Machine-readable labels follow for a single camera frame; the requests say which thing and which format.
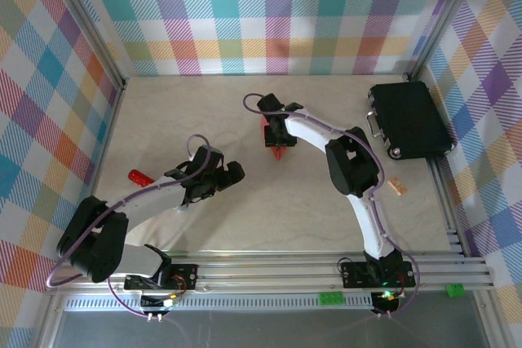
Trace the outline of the aluminium side rail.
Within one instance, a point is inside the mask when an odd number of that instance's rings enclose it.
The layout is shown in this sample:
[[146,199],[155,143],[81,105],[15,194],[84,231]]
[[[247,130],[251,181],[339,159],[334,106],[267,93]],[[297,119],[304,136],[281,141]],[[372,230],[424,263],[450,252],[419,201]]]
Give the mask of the aluminium side rail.
[[107,201],[96,198],[94,196],[94,191],[97,189],[100,180],[101,169],[108,151],[113,128],[116,124],[123,93],[124,88],[119,88],[117,90],[114,106],[109,111],[106,127],[102,134],[101,149],[97,155],[99,162],[95,165],[92,178],[93,183],[87,193],[87,198],[78,204],[73,217],[56,246],[56,252],[59,256],[71,265],[76,262],[77,258],[80,259],[79,263],[82,263],[82,257],[90,252],[93,241],[89,235],[94,228],[101,225],[99,216],[108,209]]
[[427,167],[436,189],[437,199],[444,218],[450,251],[462,257],[469,257],[466,238],[458,221],[457,210],[449,191],[449,183],[441,166],[440,158],[427,158]]

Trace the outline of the aluminium corner post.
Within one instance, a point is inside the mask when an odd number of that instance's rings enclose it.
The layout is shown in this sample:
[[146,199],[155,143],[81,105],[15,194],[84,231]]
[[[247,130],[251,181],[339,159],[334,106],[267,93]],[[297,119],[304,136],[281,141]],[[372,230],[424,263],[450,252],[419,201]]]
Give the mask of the aluminium corner post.
[[82,0],[64,0],[73,18],[76,20],[81,31],[86,35],[87,41],[91,47],[104,70],[107,72],[111,82],[117,86],[119,90],[124,90],[126,86],[126,79],[119,70],[115,60],[109,52],[109,49],[104,43],[102,36],[95,27],[95,22],[91,18],[84,2]]
[[422,76],[431,57],[436,52],[446,29],[453,22],[464,0],[438,0],[425,32],[419,38],[413,58],[405,73],[407,81],[417,81]]

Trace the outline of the grey metal sheet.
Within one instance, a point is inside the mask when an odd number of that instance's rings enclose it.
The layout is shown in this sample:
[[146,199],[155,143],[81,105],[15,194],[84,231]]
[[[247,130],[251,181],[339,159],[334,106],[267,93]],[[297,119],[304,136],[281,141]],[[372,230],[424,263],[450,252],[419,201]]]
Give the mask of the grey metal sheet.
[[126,312],[67,312],[51,348],[490,348],[473,316],[360,311],[181,311],[161,323]]

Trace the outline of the aluminium mounting rail beam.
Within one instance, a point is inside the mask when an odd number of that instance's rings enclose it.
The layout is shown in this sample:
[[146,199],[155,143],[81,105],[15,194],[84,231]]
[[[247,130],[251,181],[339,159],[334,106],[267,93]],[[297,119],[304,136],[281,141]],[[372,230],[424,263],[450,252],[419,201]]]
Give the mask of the aluminium mounting rail beam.
[[[372,292],[385,290],[440,291],[445,285],[463,284],[466,290],[489,290],[493,278],[482,258],[457,253],[418,253],[404,262],[413,267],[413,288],[345,289],[340,274],[342,262],[366,262],[355,253],[303,252],[214,252],[170,253],[172,264],[197,264],[197,282],[190,293],[319,293],[327,291]],[[109,281],[124,289],[128,275],[112,275]]]

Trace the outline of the red bottle with silver cap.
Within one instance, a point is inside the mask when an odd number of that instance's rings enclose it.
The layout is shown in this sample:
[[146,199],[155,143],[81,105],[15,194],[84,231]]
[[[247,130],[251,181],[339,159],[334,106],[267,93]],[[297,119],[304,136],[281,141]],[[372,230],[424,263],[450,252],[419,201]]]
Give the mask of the red bottle with silver cap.
[[153,180],[138,170],[131,170],[128,179],[141,187],[126,202],[126,205],[133,210],[155,216],[169,209],[184,210],[187,208],[187,203],[184,201],[186,190],[179,180],[165,175]]

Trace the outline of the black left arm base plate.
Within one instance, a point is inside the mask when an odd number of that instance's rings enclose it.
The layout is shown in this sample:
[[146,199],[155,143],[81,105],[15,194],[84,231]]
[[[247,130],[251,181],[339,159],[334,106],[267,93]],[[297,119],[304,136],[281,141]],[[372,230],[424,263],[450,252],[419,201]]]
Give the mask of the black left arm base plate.
[[152,277],[128,275],[125,290],[194,290],[197,282],[197,264],[170,264],[163,266]]

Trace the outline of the small controller circuit board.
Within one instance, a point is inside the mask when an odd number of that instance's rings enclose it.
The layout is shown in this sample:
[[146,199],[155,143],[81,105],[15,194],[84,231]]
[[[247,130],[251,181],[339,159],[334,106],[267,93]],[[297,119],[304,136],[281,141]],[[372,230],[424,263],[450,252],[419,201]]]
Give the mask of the small controller circuit board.
[[179,295],[141,295],[139,306],[143,312],[169,312],[179,302]]
[[376,314],[394,312],[400,307],[400,300],[405,297],[405,291],[385,290],[381,293],[371,293],[373,309]]

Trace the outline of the black carrying case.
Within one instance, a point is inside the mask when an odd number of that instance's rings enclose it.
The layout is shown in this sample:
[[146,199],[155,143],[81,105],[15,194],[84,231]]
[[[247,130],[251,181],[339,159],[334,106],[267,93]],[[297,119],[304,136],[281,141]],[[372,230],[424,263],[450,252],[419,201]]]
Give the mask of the black carrying case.
[[451,152],[455,143],[422,81],[377,84],[368,92],[369,130],[395,161]]

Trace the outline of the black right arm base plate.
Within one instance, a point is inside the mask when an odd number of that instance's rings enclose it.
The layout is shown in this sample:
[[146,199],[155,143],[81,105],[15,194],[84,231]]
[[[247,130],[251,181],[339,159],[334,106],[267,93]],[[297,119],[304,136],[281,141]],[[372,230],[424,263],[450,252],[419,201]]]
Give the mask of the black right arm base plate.
[[402,262],[387,277],[378,277],[376,272],[370,271],[366,262],[342,262],[340,274],[345,289],[400,289],[413,288],[416,285],[410,262]]

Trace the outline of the long green toy brick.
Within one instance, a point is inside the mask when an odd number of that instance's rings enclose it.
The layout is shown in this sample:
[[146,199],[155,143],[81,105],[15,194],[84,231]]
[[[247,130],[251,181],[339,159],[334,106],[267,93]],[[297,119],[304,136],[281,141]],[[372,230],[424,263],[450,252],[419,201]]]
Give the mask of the long green toy brick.
[[345,298],[341,291],[319,293],[318,301],[321,306],[343,306],[345,304]]

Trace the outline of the small tan wooden block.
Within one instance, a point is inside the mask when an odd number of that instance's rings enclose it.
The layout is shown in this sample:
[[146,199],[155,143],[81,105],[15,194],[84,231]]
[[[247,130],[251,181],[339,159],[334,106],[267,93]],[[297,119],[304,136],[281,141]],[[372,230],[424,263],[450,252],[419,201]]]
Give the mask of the small tan wooden block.
[[398,178],[391,178],[387,182],[398,196],[403,196],[408,191],[408,188]]

